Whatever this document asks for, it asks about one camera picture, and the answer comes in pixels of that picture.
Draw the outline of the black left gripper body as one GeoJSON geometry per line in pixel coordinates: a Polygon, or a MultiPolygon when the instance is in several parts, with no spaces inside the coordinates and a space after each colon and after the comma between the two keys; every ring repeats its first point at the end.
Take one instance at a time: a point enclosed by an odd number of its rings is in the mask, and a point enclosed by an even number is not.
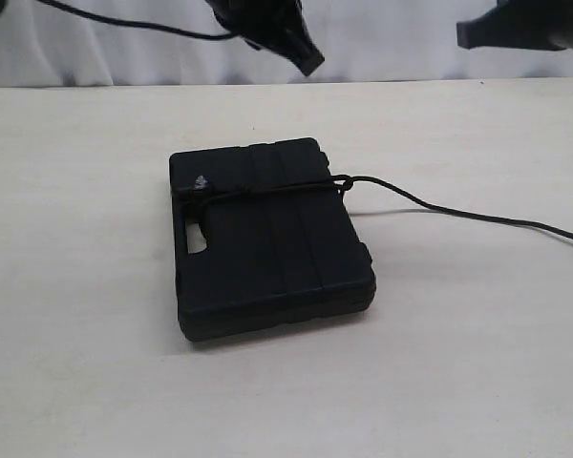
{"type": "Polygon", "coordinates": [[[207,4],[222,27],[254,48],[310,52],[301,1],[210,0],[207,4]]]}

